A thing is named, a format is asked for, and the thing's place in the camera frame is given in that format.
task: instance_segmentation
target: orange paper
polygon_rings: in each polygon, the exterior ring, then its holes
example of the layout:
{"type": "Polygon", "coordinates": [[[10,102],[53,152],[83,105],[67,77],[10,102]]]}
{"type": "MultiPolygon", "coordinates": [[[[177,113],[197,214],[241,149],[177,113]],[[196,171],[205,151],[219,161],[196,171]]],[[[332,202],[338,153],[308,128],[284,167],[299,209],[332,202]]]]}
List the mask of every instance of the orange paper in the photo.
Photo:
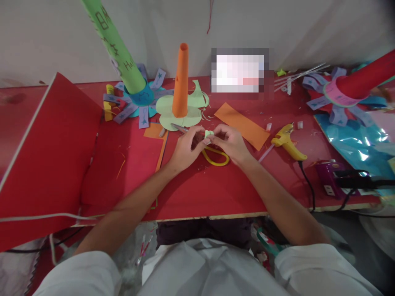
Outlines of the orange paper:
{"type": "Polygon", "coordinates": [[[228,103],[223,104],[214,115],[227,125],[236,128],[243,138],[258,151],[261,150],[270,135],[255,122],[234,110],[228,103]]]}
{"type": "Polygon", "coordinates": [[[173,115],[182,118],[188,114],[188,55],[187,43],[181,43],[178,52],[176,81],[174,85],[173,115]]]}
{"type": "Polygon", "coordinates": [[[163,141],[162,149],[160,150],[159,159],[158,159],[158,163],[156,164],[155,172],[159,171],[160,166],[162,164],[163,153],[165,152],[165,147],[166,147],[167,134],[169,133],[169,131],[166,131],[162,138],[159,137],[159,134],[162,131],[162,129],[163,129],[163,126],[160,125],[159,123],[157,123],[157,124],[151,123],[150,126],[148,128],[146,128],[145,132],[144,132],[144,137],[153,138],[153,139],[160,139],[163,141]]]}

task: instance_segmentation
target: green paper tube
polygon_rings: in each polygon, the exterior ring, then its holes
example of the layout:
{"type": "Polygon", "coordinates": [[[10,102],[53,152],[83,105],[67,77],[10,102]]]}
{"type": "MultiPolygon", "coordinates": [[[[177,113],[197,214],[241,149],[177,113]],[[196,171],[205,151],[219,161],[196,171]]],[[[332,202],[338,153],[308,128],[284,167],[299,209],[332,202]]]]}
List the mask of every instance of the green paper tube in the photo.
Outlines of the green paper tube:
{"type": "Polygon", "coordinates": [[[81,0],[96,32],[110,55],[111,63],[130,94],[142,91],[146,85],[136,63],[118,34],[101,0],[81,0]]]}

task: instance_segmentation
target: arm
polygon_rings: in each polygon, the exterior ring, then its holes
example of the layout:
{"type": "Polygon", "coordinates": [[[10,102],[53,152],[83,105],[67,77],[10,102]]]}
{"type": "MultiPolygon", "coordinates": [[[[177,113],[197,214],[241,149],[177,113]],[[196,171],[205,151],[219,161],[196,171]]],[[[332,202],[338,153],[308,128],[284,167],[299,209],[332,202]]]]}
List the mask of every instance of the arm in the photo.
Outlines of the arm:
{"type": "Polygon", "coordinates": [[[202,131],[204,132],[203,127],[195,126],[181,136],[171,160],[106,214],[84,238],[74,255],[103,251],[112,256],[134,231],[163,188],[189,167],[210,142],[209,139],[204,139],[192,150],[195,134],[202,131]]]}
{"type": "Polygon", "coordinates": [[[255,187],[269,215],[282,234],[293,245],[330,243],[322,227],[250,154],[241,134],[220,124],[209,136],[246,174],[255,187]]]}

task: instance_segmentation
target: orange paper cone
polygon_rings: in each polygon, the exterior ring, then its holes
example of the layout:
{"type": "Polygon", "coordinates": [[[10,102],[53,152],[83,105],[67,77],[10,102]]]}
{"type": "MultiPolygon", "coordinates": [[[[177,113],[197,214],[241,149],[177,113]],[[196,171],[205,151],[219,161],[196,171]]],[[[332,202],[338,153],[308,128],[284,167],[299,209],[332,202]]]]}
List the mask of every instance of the orange paper cone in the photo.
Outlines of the orange paper cone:
{"type": "Polygon", "coordinates": [[[173,115],[177,118],[188,114],[188,55],[187,43],[181,43],[178,52],[176,83],[174,86],[173,115]]]}

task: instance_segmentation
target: yellow scissors handle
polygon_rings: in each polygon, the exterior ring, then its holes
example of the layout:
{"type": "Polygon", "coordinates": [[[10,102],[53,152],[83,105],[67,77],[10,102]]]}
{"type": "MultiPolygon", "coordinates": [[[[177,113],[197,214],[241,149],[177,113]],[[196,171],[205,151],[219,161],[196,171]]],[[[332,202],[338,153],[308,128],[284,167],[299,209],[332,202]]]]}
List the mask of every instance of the yellow scissors handle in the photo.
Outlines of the yellow scissors handle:
{"type": "Polygon", "coordinates": [[[216,149],[211,148],[211,147],[206,147],[206,148],[204,148],[204,150],[202,151],[202,153],[203,153],[203,155],[204,155],[204,158],[205,158],[210,164],[215,165],[216,167],[223,167],[224,165],[227,165],[227,164],[229,163],[229,156],[228,156],[225,152],[222,152],[222,151],[220,151],[220,150],[216,150],[216,149]],[[212,151],[212,152],[215,152],[215,153],[218,153],[218,154],[221,154],[221,155],[225,156],[226,160],[225,160],[224,162],[222,162],[222,163],[213,162],[213,161],[209,158],[209,156],[207,155],[205,149],[210,150],[210,151],[212,151]]]}

